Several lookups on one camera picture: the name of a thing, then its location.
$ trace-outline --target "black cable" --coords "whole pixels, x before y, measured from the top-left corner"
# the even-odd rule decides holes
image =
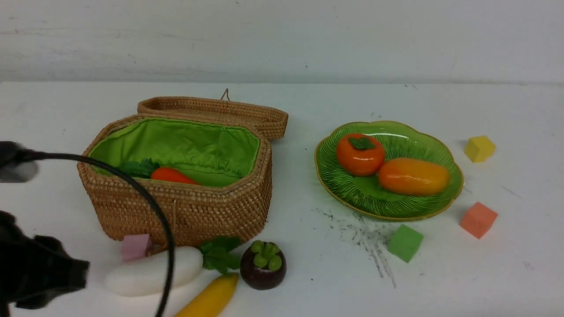
[[[99,167],[101,169],[105,169],[106,171],[108,171],[108,172],[114,174],[115,176],[118,176],[119,178],[128,182],[129,185],[131,185],[134,189],[136,189],[149,202],[149,205],[155,211],[155,213],[157,214],[157,217],[159,218],[159,220],[162,223],[162,227],[165,231],[166,241],[167,241],[167,244],[168,244],[168,247],[169,247],[169,249],[168,249],[168,266],[166,268],[165,287],[164,287],[164,290],[162,291],[161,301],[158,304],[157,313],[155,315],[156,317],[162,317],[162,315],[165,311],[166,302],[169,299],[170,290],[171,290],[172,284],[173,284],[175,242],[174,242],[173,232],[170,229],[169,222],[168,222],[168,220],[166,220],[166,215],[162,211],[162,209],[159,207],[159,205],[157,204],[157,202],[155,201],[153,196],[151,196],[151,194],[141,184],[139,184],[133,177],[123,173],[122,171],[114,168],[113,166],[110,166],[110,165],[108,165],[104,162],[95,160],[94,158],[91,158],[91,157],[86,157],[86,156],[76,155],[76,154],[46,153],[46,152],[36,152],[36,151],[29,151],[29,150],[26,151],[26,154],[27,155],[26,155],[26,158],[24,160],[27,160],[27,161],[49,160],[49,159],[69,160],[69,161],[84,162],[84,163]]]

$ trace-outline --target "white wall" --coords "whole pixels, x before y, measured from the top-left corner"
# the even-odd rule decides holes
[[[564,0],[3,0],[0,81],[564,82]]]

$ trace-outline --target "toy fruit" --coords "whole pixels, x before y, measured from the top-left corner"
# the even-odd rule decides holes
[[[398,157],[382,165],[378,180],[384,189],[401,195],[432,196],[446,189],[450,174],[435,163]]]
[[[182,174],[179,170],[167,167],[161,167],[156,169],[151,174],[151,179],[154,180],[164,180],[166,182],[175,182],[175,183],[185,183],[185,184],[194,184],[198,185],[194,180],[190,177]]]
[[[374,175],[386,158],[382,144],[374,137],[351,133],[337,143],[337,161],[354,176]]]
[[[237,273],[228,273],[216,278],[174,317],[219,316],[233,297],[238,280]]]
[[[274,288],[286,276],[286,259],[274,243],[257,240],[241,257],[241,277],[258,290]]]

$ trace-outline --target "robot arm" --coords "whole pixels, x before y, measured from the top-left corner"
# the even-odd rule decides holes
[[[164,313],[172,288],[174,236],[157,202],[135,179],[97,160],[80,155],[36,152],[14,142],[0,141],[0,183],[28,182],[38,171],[37,160],[85,162],[106,169],[128,182],[155,211],[167,239],[168,268],[156,317]],[[70,257],[61,242],[50,236],[26,237],[13,215],[0,211],[0,317],[9,317],[9,304],[21,309],[40,309],[55,297],[86,287],[89,262]]]
[[[0,183],[23,183],[37,174],[34,161],[13,142],[0,142]],[[0,210],[0,317],[9,304],[40,309],[55,297],[86,287],[90,263],[70,257],[59,240],[25,236],[16,218]]]

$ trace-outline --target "wicker basket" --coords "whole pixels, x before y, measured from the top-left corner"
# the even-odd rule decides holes
[[[272,196],[270,139],[282,138],[288,114],[269,107],[229,100],[191,97],[157,97],[142,101],[138,114],[104,128],[86,149],[88,155],[109,134],[150,117],[182,119],[224,126],[241,126],[259,139],[252,172],[226,187],[138,181],[157,200],[169,222],[177,245],[198,246],[219,235],[238,236],[243,242],[265,226]],[[126,182],[97,173],[90,165],[78,171],[104,232],[114,240],[126,235],[150,234],[164,244],[161,223],[148,203]]]

